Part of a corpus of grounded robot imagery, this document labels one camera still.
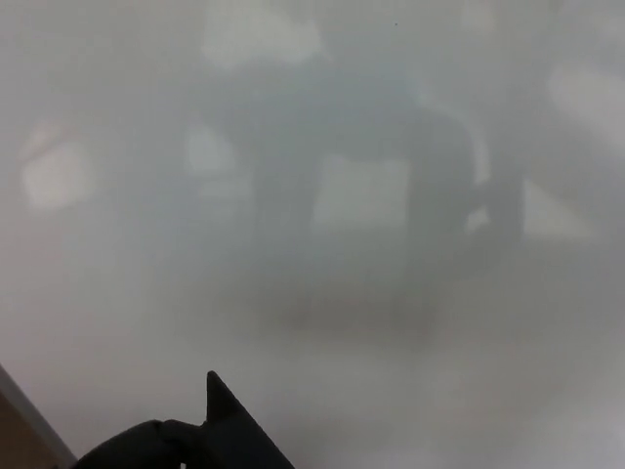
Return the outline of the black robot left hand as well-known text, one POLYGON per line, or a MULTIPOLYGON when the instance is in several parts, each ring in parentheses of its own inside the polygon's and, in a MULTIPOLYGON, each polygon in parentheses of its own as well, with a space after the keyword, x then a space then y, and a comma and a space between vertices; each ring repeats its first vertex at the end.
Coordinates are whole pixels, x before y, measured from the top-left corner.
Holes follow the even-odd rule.
POLYGON ((89 450, 72 468, 180 468, 183 457, 166 440, 165 429, 165 423, 157 420, 133 426, 89 450))

